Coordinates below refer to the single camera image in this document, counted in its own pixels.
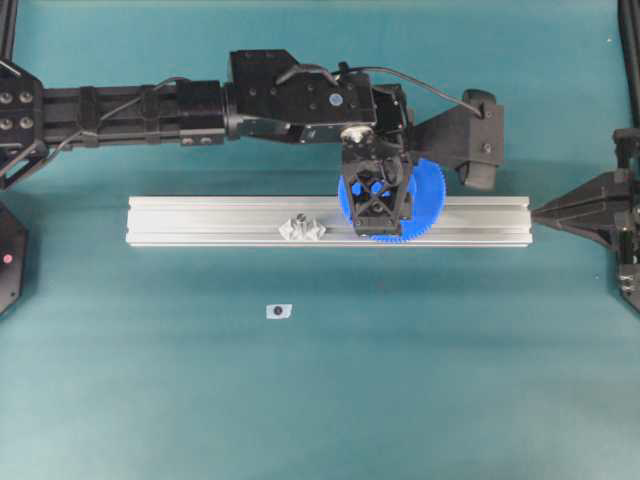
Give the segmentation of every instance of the black bracket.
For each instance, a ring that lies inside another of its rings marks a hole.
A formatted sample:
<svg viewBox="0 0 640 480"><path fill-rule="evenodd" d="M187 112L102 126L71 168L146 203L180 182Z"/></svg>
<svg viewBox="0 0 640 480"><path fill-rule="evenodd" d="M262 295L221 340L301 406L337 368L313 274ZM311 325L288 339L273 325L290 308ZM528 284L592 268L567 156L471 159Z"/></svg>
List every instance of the black bracket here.
<svg viewBox="0 0 640 480"><path fill-rule="evenodd" d="M593 240L616 254L623 297L640 310L640 130L613 134L618 169L603 173L533 212L536 223Z"/></svg>
<svg viewBox="0 0 640 480"><path fill-rule="evenodd" d="M22 275L27 252L27 230L0 203L0 314L22 293Z"/></svg>

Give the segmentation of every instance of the small white object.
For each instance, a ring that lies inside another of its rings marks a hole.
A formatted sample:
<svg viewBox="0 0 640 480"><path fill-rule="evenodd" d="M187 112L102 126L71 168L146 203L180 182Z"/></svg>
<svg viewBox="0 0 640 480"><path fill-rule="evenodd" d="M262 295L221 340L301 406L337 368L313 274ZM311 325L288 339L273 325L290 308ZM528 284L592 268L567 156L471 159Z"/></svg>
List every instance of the small white object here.
<svg viewBox="0 0 640 480"><path fill-rule="evenodd" d="M281 320L289 318L293 312L293 305L278 303L267 305L267 320Z"/></svg>
<svg viewBox="0 0 640 480"><path fill-rule="evenodd" d="M345 128L340 133L340 139L342 141L351 141L353 143L360 143L364 137L373 133L371 127L367 127L366 125L357 125L355 127Z"/></svg>
<svg viewBox="0 0 640 480"><path fill-rule="evenodd" d="M300 213L295 218L290 218L283 223L280 228L282 238L289 241L318 241L327 231L327 228L318 223L315 218L310 221L304 214Z"/></svg>

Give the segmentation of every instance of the metal rail slot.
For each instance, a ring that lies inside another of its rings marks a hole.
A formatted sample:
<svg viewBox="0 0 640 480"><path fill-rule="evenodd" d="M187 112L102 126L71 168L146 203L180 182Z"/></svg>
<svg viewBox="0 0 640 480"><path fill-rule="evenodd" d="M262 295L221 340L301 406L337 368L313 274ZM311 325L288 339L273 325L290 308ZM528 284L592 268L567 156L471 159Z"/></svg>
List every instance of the metal rail slot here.
<svg viewBox="0 0 640 480"><path fill-rule="evenodd" d="M133 246L526 247L528 197L449 197L436 225L408 243L358 237L336 197L131 197ZM319 240L285 240L279 228L304 214L326 227Z"/></svg>

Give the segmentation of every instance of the wire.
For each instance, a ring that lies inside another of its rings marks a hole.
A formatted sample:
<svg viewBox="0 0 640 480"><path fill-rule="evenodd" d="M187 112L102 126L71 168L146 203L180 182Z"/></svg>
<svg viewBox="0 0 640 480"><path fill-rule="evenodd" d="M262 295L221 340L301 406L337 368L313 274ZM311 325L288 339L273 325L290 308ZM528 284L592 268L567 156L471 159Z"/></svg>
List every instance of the wire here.
<svg viewBox="0 0 640 480"><path fill-rule="evenodd" d="M467 103L463 100L459 100L455 97L452 97L451 95L443 92L442 90L434 87L433 85L429 85L428 83L423 82L422 80L418 80L417 78L414 78L410 75L407 75L405 73L399 72L398 70L394 70L393 68L387 68L387 67L349 67L346 70L341 70L338 72L333 72L334 76L340 77L341 74L343 73L356 73L356 72L379 72L379 73L387 73L389 75L393 75L394 77L398 77L401 78L402 80L406 80L407 82L411 82L414 85L419 86L420 88L423 88L437 96L439 96L440 98L444 98L445 100L455 103L456 105L460 105L461 107L466 108L467 110L473 112L477 117L482 118L482 112L480 111L480 109L474 107L473 105L471 105L470 103Z"/></svg>

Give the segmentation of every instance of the small black object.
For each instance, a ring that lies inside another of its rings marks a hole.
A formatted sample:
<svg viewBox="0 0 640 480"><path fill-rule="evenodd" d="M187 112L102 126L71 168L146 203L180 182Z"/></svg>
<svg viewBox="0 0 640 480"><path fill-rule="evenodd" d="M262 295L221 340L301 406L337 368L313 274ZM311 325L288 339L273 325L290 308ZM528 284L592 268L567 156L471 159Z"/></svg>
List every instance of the small black object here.
<svg viewBox="0 0 640 480"><path fill-rule="evenodd" d="M27 230L0 203L0 314L22 293Z"/></svg>

